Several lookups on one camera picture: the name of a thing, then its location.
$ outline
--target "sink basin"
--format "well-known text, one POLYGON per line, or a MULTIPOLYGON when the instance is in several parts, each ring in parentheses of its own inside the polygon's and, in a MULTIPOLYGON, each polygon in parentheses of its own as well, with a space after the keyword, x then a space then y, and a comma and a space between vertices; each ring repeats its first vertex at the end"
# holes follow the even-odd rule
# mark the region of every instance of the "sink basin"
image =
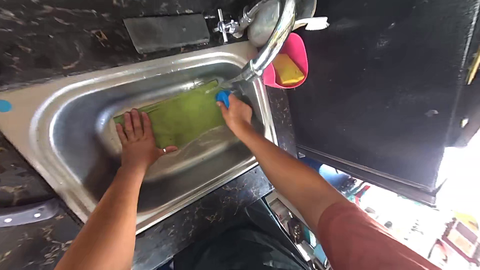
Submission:
MULTIPOLYGON (((256 53, 240 42, 1 92, 12 110, 0 113, 0 129, 85 222, 120 165, 112 117, 213 79, 231 79, 256 53)), ((257 79, 241 88, 257 131, 276 143, 265 86, 257 79)), ((255 165, 226 126, 161 157, 140 190, 137 233, 255 165)))

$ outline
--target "green cloth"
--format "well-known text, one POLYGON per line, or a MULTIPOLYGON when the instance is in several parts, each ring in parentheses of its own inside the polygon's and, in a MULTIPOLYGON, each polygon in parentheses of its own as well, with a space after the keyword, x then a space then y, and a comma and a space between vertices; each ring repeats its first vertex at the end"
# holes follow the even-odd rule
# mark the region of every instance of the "green cloth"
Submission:
MULTIPOLYGON (((139 108, 152 122, 156 146, 182 147, 206 131, 224 125, 220 108, 215 104, 218 82, 212 81, 170 99, 139 108)), ((113 118, 124 125, 123 115, 113 118)))

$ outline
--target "black cabinet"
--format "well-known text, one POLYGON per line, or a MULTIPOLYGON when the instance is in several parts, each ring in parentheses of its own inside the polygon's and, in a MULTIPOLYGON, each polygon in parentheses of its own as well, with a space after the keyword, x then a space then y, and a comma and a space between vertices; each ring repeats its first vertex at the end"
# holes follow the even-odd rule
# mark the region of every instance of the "black cabinet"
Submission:
POLYGON ((473 0, 319 1, 330 26, 297 31, 309 74, 288 92, 299 151, 434 203, 444 148, 461 133, 477 11, 473 0))

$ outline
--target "shirt sleeve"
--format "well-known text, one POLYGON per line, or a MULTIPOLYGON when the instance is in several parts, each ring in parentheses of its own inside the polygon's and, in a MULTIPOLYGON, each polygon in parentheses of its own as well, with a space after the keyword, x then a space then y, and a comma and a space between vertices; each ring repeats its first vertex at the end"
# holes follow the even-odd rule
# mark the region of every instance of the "shirt sleeve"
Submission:
POLYGON ((329 206, 317 232, 334 270, 440 270, 351 202, 329 206))

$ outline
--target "faucet spout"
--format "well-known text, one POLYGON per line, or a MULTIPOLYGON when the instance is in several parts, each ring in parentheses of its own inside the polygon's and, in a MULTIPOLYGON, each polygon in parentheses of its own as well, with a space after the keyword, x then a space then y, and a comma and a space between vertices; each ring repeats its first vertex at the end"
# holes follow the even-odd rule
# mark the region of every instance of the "faucet spout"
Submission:
MULTIPOLYGON (((251 59, 242 69, 241 76, 246 81, 251 82, 256 77, 263 74, 264 69, 273 61, 292 31, 295 23, 296 0, 280 1, 282 1, 282 12, 270 38, 258 55, 251 59)), ((250 11, 244 11, 244 17, 245 15, 248 15, 247 19, 251 20, 254 14, 259 10, 259 4, 261 2, 255 5, 250 11)))

